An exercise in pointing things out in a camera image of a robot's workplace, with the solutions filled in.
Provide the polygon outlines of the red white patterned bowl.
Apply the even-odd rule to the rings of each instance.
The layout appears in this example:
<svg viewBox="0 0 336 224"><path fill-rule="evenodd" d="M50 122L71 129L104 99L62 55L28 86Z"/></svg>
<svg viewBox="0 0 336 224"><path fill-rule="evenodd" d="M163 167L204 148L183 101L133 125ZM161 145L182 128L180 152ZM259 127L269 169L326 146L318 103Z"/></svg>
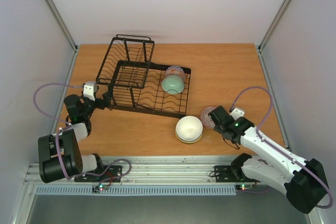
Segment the red white patterned bowl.
<svg viewBox="0 0 336 224"><path fill-rule="evenodd" d="M201 122L207 129L214 129L215 123L211 119L211 117L208 115L210 112L212 112L214 109L216 109L215 106L208 106L201 112Z"/></svg>

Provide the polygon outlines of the black wire dish rack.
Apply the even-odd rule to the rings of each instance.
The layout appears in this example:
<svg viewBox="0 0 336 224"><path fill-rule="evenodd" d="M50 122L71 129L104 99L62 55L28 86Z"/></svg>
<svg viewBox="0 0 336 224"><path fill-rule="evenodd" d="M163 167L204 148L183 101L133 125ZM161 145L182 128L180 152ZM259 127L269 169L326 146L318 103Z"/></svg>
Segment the black wire dish rack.
<svg viewBox="0 0 336 224"><path fill-rule="evenodd" d="M169 65L152 62L154 47L148 36L112 38L96 77L98 85L107 87L103 93L107 108L178 119L186 116L191 69L183 68L181 93L165 92L162 81Z"/></svg>

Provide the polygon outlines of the white ceramic bowl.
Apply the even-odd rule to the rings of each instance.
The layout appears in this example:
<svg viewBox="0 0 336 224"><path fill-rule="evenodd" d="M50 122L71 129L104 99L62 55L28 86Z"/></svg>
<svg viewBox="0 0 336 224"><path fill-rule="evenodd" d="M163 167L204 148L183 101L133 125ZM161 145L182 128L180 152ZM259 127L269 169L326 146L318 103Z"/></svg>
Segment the white ceramic bowl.
<svg viewBox="0 0 336 224"><path fill-rule="evenodd" d="M176 124L175 132L198 135L203 133L203 125L199 118L195 116L185 116Z"/></svg>

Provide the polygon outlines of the teal green bowl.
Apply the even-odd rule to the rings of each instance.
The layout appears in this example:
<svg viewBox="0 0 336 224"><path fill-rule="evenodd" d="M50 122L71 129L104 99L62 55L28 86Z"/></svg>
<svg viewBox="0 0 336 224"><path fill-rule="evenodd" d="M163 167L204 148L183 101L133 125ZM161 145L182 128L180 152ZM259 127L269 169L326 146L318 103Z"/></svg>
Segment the teal green bowl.
<svg viewBox="0 0 336 224"><path fill-rule="evenodd" d="M161 83L162 89L168 94L179 94L184 90L184 82L177 75L169 75L165 77Z"/></svg>

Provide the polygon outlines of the blue orange patterned bowl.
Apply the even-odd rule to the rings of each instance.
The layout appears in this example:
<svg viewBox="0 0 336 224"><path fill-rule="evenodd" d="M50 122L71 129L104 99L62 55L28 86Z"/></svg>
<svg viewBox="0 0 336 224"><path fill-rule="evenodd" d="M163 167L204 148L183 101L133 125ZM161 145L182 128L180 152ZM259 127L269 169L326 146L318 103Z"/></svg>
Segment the blue orange patterned bowl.
<svg viewBox="0 0 336 224"><path fill-rule="evenodd" d="M178 66L169 66L166 69L164 76L168 77L171 75L180 77L182 81L184 81L186 78L185 71L181 67L178 67Z"/></svg>

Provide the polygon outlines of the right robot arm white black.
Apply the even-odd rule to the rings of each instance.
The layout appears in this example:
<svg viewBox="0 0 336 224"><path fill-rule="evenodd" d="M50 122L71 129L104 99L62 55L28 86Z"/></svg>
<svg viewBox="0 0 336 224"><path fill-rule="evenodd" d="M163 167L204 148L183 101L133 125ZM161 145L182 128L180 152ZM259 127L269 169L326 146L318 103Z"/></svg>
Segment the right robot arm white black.
<svg viewBox="0 0 336 224"><path fill-rule="evenodd" d="M315 207L321 208L320 201L325 196L329 196L326 208L333 205L333 196L318 160L308 161L283 148L264 135L241 111L228 113L218 106L208 115L215 125L214 131L224 140L248 148L261 157L258 160L246 153L237 156L231 163L235 179L257 180L281 192L304 214Z"/></svg>

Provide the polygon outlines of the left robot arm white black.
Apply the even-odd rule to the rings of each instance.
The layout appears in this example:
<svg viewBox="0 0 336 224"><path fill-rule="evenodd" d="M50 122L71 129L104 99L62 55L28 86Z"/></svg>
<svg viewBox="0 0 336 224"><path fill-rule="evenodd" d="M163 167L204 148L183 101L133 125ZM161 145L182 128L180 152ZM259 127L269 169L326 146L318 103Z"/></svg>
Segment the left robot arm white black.
<svg viewBox="0 0 336 224"><path fill-rule="evenodd" d="M94 100L76 94L65 97L66 126L38 139L39 174L44 183L71 179L84 173L94 181L105 177L106 168L99 155L81 155L78 142L90 135L90 118L94 110L105 109L110 101L105 94Z"/></svg>

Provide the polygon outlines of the yellow blue patterned bowl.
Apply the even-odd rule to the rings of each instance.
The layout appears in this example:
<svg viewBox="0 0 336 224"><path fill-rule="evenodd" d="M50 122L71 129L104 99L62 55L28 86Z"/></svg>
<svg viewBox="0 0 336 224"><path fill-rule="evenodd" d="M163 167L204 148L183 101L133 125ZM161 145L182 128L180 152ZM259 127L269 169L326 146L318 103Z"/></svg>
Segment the yellow blue patterned bowl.
<svg viewBox="0 0 336 224"><path fill-rule="evenodd" d="M195 134L182 134L176 132L176 137L185 144L193 144L199 141L202 137L202 133L195 135Z"/></svg>

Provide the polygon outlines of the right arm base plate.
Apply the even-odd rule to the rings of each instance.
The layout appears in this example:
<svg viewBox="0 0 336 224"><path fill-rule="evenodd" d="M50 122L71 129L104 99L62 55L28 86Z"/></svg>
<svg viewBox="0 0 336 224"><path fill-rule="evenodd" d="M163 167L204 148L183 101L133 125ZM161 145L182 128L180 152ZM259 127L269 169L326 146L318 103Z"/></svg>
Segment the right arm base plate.
<svg viewBox="0 0 336 224"><path fill-rule="evenodd" d="M255 183L255 179L237 178L229 165L214 166L215 180L217 183Z"/></svg>

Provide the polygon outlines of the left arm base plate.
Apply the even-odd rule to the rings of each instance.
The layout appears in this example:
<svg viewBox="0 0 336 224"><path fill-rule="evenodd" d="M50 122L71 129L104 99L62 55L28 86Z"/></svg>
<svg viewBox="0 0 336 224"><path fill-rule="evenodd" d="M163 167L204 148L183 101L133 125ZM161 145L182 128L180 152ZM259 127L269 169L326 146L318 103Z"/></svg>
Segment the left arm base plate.
<svg viewBox="0 0 336 224"><path fill-rule="evenodd" d="M75 182L78 183L98 183L104 179L107 179L108 182L111 181L111 177L113 177L113 182L117 183L120 182L120 176L122 174L122 166L121 165L112 165L106 173L104 173L102 176L93 176L93 175L86 175L86 176L80 176L76 177L74 179Z"/></svg>

